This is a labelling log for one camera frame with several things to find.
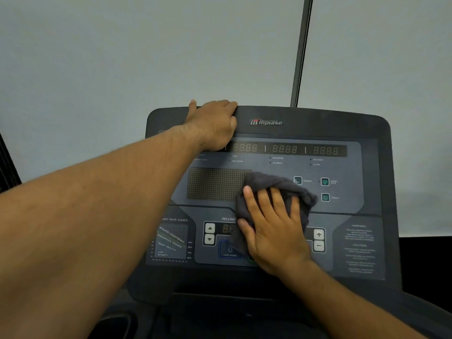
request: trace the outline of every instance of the hand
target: hand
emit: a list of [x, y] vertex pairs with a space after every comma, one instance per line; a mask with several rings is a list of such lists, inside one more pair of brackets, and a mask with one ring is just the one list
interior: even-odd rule
[[303, 235], [298, 198], [292, 197], [289, 217], [279, 190], [270, 188], [270, 191], [273, 207], [264, 189], [257, 193], [259, 209], [251, 188], [246, 186], [243, 189], [256, 229], [253, 230], [245, 219], [238, 219], [238, 225], [257, 264], [267, 273], [282, 278], [293, 269], [311, 262], [311, 250]]
[[228, 100], [211, 101], [201, 108], [196, 108], [196, 101], [189, 105], [189, 114], [185, 125], [200, 142], [200, 149], [218, 151], [226, 146], [237, 127], [237, 119], [232, 116], [237, 108], [237, 102]]

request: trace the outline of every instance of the impulse logo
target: impulse logo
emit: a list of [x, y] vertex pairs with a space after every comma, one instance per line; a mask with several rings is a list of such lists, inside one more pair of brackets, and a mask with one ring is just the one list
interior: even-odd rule
[[266, 120], [262, 120], [262, 119], [251, 119], [250, 120], [250, 126], [257, 126], [257, 125], [282, 125], [283, 122], [282, 121], [276, 121], [276, 120], [271, 120], [271, 121], [266, 121]]

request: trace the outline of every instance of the cleaning cloth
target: cleaning cloth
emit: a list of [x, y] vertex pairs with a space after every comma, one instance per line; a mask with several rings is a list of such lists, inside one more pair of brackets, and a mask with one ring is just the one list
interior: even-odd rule
[[[245, 176], [244, 186], [250, 186], [254, 193], [254, 197], [257, 200], [257, 191], [267, 189], [270, 202], [273, 205], [272, 195], [270, 193], [270, 187], [277, 188], [281, 192], [282, 199], [286, 205], [286, 211], [290, 215], [290, 208], [292, 204], [292, 196], [298, 196], [300, 199], [300, 218], [302, 220], [303, 233], [306, 226], [309, 223], [308, 216], [311, 208], [317, 203], [317, 195], [310, 193], [306, 188], [301, 185], [295, 184], [286, 177], [279, 177], [273, 175], [263, 174], [261, 172], [251, 172]], [[252, 228], [254, 228], [254, 221], [251, 218], [250, 212], [246, 207], [245, 197], [243, 196], [243, 188], [240, 194], [237, 196], [235, 204], [235, 216], [237, 219], [245, 219]], [[232, 248], [241, 252], [242, 254], [249, 255], [246, 239], [238, 226], [231, 233], [229, 238], [229, 244]]]

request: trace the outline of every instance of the white wall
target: white wall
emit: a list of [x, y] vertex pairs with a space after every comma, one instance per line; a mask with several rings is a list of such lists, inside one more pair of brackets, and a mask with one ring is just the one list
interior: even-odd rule
[[400, 236], [452, 235], [452, 0], [314, 0], [298, 106], [387, 119]]
[[142, 139], [151, 110], [289, 106], [303, 0], [0, 0], [0, 131], [22, 181]]

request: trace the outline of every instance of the cup holder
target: cup holder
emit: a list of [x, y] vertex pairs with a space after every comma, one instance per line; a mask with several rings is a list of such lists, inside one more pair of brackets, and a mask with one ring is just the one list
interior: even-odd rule
[[135, 314], [116, 313], [103, 316], [88, 339], [133, 339], [138, 320]]

